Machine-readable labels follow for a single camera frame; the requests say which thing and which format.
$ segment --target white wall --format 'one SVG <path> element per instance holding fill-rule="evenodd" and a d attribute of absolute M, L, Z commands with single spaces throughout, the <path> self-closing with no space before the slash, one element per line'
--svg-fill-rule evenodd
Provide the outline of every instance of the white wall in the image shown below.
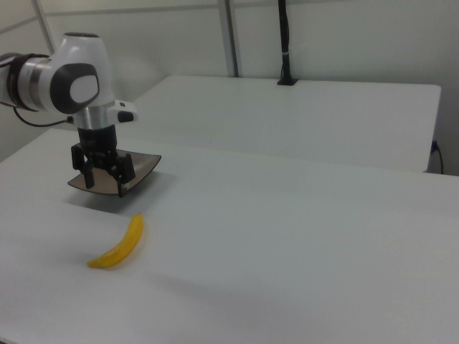
<path fill-rule="evenodd" d="M 3 1 L 0 11 L 0 55 L 6 52 L 49 54 L 47 43 L 30 0 Z M 46 113 L 22 112 L 36 123 L 61 120 Z M 9 107 L 0 106 L 0 161 L 41 135 L 46 129 L 33 128 L 16 118 Z"/>
<path fill-rule="evenodd" d="M 459 175 L 459 1 L 287 2 L 294 76 L 442 87 L 435 137 L 445 172 Z M 240 74 L 279 77 L 277 2 L 234 0 L 233 9 Z"/>
<path fill-rule="evenodd" d="M 220 0 L 42 0 L 55 46 L 65 32 L 98 34 L 115 96 L 135 100 L 168 75 L 233 76 Z"/>

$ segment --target white table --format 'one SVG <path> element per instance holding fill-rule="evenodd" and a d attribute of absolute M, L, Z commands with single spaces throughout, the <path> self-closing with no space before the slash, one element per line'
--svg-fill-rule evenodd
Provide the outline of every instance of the white table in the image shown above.
<path fill-rule="evenodd" d="M 74 132 L 0 163 L 0 336 L 38 343 L 454 343 L 456 177 L 120 139 L 162 154 L 78 191 Z M 85 266 L 141 211 L 143 241 Z"/>
<path fill-rule="evenodd" d="M 440 88 L 168 77 L 135 101 L 120 137 L 331 163 L 427 169 Z"/>

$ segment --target toy banana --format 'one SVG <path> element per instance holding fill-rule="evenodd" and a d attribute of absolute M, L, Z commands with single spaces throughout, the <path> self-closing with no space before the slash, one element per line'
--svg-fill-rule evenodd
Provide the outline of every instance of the toy banana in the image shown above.
<path fill-rule="evenodd" d="M 143 217 L 138 213 L 134 215 L 128 226 L 128 230 L 123 239 L 110 251 L 107 251 L 100 257 L 90 260 L 87 265 L 92 268 L 102 269 L 111 267 L 125 259 L 136 246 L 143 231 Z"/>

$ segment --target yellow banana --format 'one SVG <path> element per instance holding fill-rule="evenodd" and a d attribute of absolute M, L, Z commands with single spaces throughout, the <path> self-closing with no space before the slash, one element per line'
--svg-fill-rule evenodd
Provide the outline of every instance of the yellow banana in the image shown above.
<path fill-rule="evenodd" d="M 143 217 L 138 213 L 132 216 L 131 222 L 128 226 L 126 234 L 123 239 L 110 251 L 107 251 L 100 257 L 90 260 L 87 265 L 92 268 L 102 269 L 104 267 L 111 267 L 123 259 L 125 259 L 136 246 L 138 240 L 141 238 L 143 231 Z"/>

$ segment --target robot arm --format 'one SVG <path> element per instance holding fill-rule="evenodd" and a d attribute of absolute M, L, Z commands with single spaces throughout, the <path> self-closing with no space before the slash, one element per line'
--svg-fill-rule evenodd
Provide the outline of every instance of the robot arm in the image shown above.
<path fill-rule="evenodd" d="M 51 57 L 12 53 L 0 57 L 1 65 L 4 105 L 74 115 L 75 125 L 83 129 L 105 128 L 136 116 L 132 104 L 113 97 L 107 52 L 94 34 L 68 33 Z M 85 108 L 91 114 L 98 109 L 98 114 L 89 118 L 87 110 L 82 112 Z"/>
<path fill-rule="evenodd" d="M 115 100 L 105 46 L 94 34 L 65 34 L 50 57 L 0 56 L 0 103 L 29 111 L 71 115 L 80 143 L 72 147 L 73 168 L 95 185 L 93 168 L 107 171 L 123 196 L 136 177 L 131 155 L 119 154 L 115 124 L 133 121 L 136 108 Z"/>

